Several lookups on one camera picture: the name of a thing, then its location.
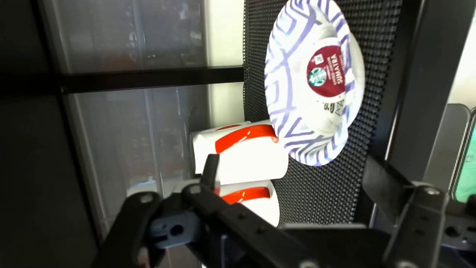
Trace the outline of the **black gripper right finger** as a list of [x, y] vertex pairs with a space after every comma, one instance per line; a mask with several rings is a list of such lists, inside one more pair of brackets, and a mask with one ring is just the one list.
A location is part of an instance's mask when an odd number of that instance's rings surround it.
[[382, 255], [383, 266], [435, 268], [447, 194], [407, 180], [374, 156], [365, 159], [362, 190], [395, 226]]

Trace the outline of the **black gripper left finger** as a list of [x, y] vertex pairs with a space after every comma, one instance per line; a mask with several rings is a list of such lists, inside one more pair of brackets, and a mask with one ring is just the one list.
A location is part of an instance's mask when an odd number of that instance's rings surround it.
[[301, 242], [214, 191], [218, 163], [218, 154], [208, 154], [199, 181], [181, 190], [197, 215], [197, 239], [188, 244], [196, 257], [206, 268], [318, 268]]

